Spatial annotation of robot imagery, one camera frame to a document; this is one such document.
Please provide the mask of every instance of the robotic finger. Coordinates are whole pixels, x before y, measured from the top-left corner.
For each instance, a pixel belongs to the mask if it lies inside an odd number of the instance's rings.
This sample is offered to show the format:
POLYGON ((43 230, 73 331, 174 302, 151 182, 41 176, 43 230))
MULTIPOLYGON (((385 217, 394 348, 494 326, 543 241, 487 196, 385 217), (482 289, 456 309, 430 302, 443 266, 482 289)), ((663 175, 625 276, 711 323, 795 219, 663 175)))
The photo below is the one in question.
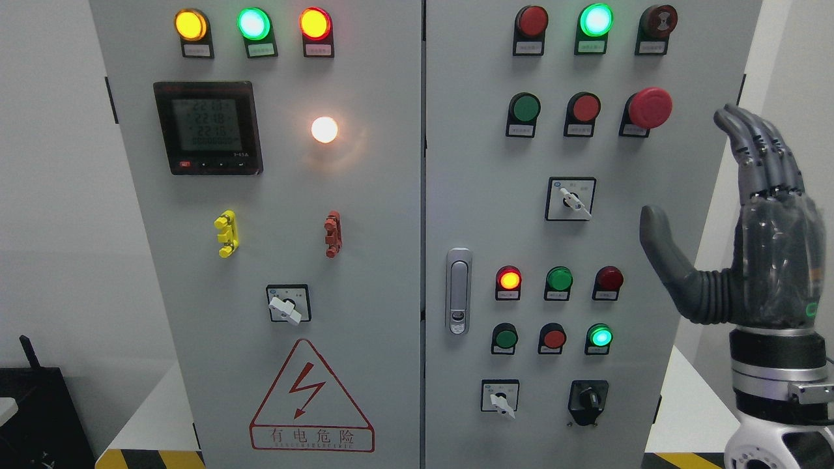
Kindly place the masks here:
POLYGON ((724 110, 739 118, 750 131, 753 142, 759 152, 759 157, 765 166, 765 174, 770 185, 770 195, 776 196, 781 191, 786 190, 785 173, 782 171, 779 154, 776 151, 776 147, 773 146, 773 138, 767 132, 766 126, 761 121, 761 118, 746 109, 729 103, 724 105, 724 110))
POLYGON ((800 194, 805 192, 805 183, 802 180, 802 172, 796 164, 796 159, 793 157, 791 148, 787 146, 785 139, 781 136, 779 129, 777 129, 775 125, 766 119, 762 119, 761 122, 765 125, 767 132, 771 135, 773 146, 775 146, 776 150, 779 152, 782 171, 785 173, 785 184, 787 185, 788 191, 792 193, 799 192, 800 194))
POLYGON ((730 137, 733 156, 738 163, 738 190, 741 205, 751 198, 766 196, 769 190, 767 174, 750 131, 736 116, 724 109, 712 115, 713 122, 730 137))

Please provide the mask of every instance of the red indicator light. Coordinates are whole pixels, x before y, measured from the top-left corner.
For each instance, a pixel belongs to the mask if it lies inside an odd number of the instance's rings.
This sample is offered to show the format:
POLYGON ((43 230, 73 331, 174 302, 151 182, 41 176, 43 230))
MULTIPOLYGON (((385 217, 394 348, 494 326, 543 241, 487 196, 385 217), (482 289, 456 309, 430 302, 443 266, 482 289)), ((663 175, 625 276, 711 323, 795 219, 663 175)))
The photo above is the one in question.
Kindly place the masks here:
POLYGON ((327 38, 333 30, 333 20, 325 10, 318 7, 305 9, 299 16, 299 28, 301 33, 308 39, 320 41, 327 38))
POLYGON ((596 284, 600 286, 600 290, 615 291, 623 286, 623 274, 614 266, 609 265, 603 267, 596 274, 596 284))
POLYGON ((504 290, 515 290, 521 285, 521 273, 512 266, 498 271, 498 285, 504 290))
POLYGON ((628 115, 643 129, 660 127, 672 114, 672 97, 663 88, 646 88, 631 97, 628 115))
POLYGON ((600 115, 600 100, 593 94, 584 94, 574 102, 571 113, 580 122, 590 122, 600 115))
POLYGON ((558 349, 559 347, 563 346, 567 338, 565 337, 565 333, 561 330, 552 330, 545 335, 545 345, 549 349, 558 349))
POLYGON ((547 11, 542 7, 524 7, 515 20, 519 33, 526 38, 536 38, 547 29, 547 11))

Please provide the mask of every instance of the black gloved hand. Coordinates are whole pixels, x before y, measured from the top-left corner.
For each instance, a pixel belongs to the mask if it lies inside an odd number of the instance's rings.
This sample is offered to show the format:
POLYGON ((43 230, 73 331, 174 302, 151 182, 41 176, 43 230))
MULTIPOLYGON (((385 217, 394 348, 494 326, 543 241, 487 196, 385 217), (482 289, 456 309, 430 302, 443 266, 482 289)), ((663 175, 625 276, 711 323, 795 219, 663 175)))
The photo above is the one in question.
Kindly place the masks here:
POLYGON ((825 229, 779 131, 727 104, 713 116, 739 164, 741 212, 730 269, 695 270, 666 214, 643 207, 640 242, 680 313, 699 324, 813 327, 825 270, 825 229))

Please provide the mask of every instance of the digital power meter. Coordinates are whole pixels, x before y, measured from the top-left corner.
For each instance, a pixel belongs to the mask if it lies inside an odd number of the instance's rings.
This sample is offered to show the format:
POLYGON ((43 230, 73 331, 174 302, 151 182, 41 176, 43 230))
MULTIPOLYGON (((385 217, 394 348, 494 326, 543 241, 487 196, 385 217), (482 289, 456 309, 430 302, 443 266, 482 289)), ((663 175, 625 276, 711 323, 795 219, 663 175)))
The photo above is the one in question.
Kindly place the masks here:
POLYGON ((263 172, 251 82, 157 82, 153 93, 171 174, 263 172))

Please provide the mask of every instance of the orange indicator light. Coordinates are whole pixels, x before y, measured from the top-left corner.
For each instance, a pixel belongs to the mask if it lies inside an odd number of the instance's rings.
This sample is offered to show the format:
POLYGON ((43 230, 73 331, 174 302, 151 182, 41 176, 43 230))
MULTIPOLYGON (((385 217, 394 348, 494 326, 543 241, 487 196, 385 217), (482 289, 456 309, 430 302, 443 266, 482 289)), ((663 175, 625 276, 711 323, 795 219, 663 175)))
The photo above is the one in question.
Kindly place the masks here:
POLYGON ((498 283, 505 290, 513 290, 521 284, 521 275, 515 270, 507 270, 500 274, 498 283))
POLYGON ((330 34, 330 31, 333 29, 333 22, 325 10, 310 7, 301 13, 299 27, 304 36, 314 41, 319 41, 330 34))

